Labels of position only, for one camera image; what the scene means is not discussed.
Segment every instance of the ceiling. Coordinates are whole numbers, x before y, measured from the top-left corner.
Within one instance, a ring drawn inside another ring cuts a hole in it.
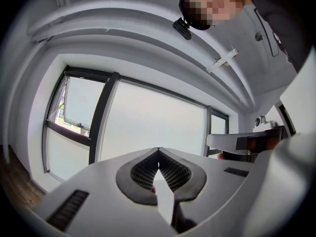
[[[34,20],[28,28],[33,40],[80,35],[80,31],[102,30],[103,35],[123,36],[143,41],[172,52],[205,72],[240,102],[243,108],[255,109],[255,97],[286,86],[296,72],[280,51],[272,56],[269,42],[275,45],[271,29],[264,23],[265,34],[254,6],[240,15],[207,31],[191,29],[193,38],[185,40],[172,23],[181,16],[178,0],[55,0],[57,9]],[[263,35],[262,41],[255,34]],[[236,49],[238,55],[208,74],[206,69],[216,59]]]

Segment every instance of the black vent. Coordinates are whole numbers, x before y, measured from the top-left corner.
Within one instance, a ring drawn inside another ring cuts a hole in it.
[[[64,231],[75,217],[88,195],[89,193],[87,192],[75,191],[47,220],[47,222],[60,231]]]
[[[243,177],[247,177],[247,175],[249,174],[249,171],[236,169],[236,168],[227,168],[224,171],[234,174],[234,175],[243,176]]]
[[[158,153],[152,154],[131,170],[131,178],[146,190],[152,190],[155,175],[158,171]]]
[[[162,152],[159,156],[159,169],[173,192],[190,180],[192,174],[189,168]]]

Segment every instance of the person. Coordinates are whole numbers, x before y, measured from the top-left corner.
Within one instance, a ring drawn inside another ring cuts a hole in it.
[[[232,20],[244,6],[253,4],[268,22],[275,41],[297,72],[312,47],[312,38],[295,7],[296,0],[180,0],[179,7],[189,26],[207,30],[210,26]]]

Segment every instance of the window frame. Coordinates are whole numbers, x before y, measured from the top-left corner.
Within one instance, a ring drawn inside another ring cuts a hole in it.
[[[89,79],[89,80],[95,80],[95,81],[106,83],[106,85],[104,86],[100,94],[99,101],[94,111],[89,137],[75,133],[49,120],[49,114],[53,107],[52,105],[54,103],[55,98],[57,97],[57,92],[60,89],[61,83],[63,82],[65,77],[76,77],[76,78]],[[48,128],[54,130],[58,134],[68,139],[71,139],[80,144],[89,146],[90,149],[89,149],[89,163],[88,164],[93,164],[99,161],[100,159],[99,152],[100,152],[100,147],[101,147],[102,136],[105,130],[105,126],[106,126],[107,119],[110,113],[110,109],[111,109],[111,105],[115,96],[115,92],[120,81],[130,83],[136,86],[144,87],[146,89],[150,89],[159,93],[163,93],[168,96],[172,96],[174,98],[181,99],[188,103],[194,104],[196,106],[205,108],[205,111],[206,111],[205,137],[211,133],[211,115],[215,115],[219,118],[225,119],[226,133],[228,133],[228,124],[229,124],[228,115],[225,115],[222,112],[219,112],[218,110],[213,109],[211,106],[207,106],[194,99],[178,94],[171,90],[162,88],[160,86],[147,83],[141,80],[137,80],[134,78],[121,76],[117,72],[108,73],[108,72],[99,71],[99,70],[66,66],[61,76],[59,77],[54,87],[54,90],[50,96],[49,103],[47,105],[47,109],[45,113],[45,120],[43,121],[42,159],[43,159],[43,166],[44,166],[45,173],[50,172],[49,156],[47,155],[47,150],[46,150]],[[204,143],[203,156],[208,156],[210,153],[209,151],[210,151],[209,147],[207,146],[206,143]]]
[[[81,135],[81,134],[75,133],[71,130],[68,130],[62,126],[59,126],[59,125],[55,124],[53,121],[49,120],[49,115],[51,113],[51,110],[53,109],[53,104],[55,102],[55,99],[56,99],[56,97],[60,97],[58,94],[58,90],[60,90],[61,84],[63,83],[64,78],[76,77],[76,78],[81,78],[81,79],[88,79],[88,80],[103,82],[106,85],[103,87],[103,90],[101,92],[101,95],[102,95],[102,93],[107,88],[108,81],[112,75],[113,74],[111,74],[111,73],[98,71],[98,70],[75,68],[75,67],[69,67],[69,66],[65,67],[65,69],[63,70],[62,74],[60,75],[60,77],[59,77],[59,79],[58,79],[58,81],[53,89],[53,92],[50,96],[50,99],[49,99],[49,102],[48,102],[48,105],[46,108],[46,112],[45,112],[45,120],[43,122],[44,126],[43,126],[43,130],[42,130],[42,160],[43,160],[43,166],[44,166],[45,173],[50,173],[49,155],[47,153],[48,129],[51,129],[51,130],[57,132],[58,134],[66,137],[70,140],[76,141],[76,142],[83,144],[85,146],[89,146],[90,147],[89,164],[91,164],[90,163],[91,145],[92,145],[91,141],[93,141],[92,140],[93,137],[91,136],[91,131],[89,133],[89,137],[86,137],[84,135]],[[94,116],[92,118],[91,127],[92,127],[94,122],[98,121],[98,119],[95,118],[96,110],[94,111]]]
[[[211,106],[207,106],[207,117],[208,117],[207,121],[209,124],[208,134],[212,133],[212,115],[225,120],[225,134],[229,134],[229,116],[218,111],[217,109],[212,108]],[[219,153],[217,149],[210,150],[209,146],[207,146],[206,144],[205,146],[206,146],[206,149],[204,150],[205,157]]]

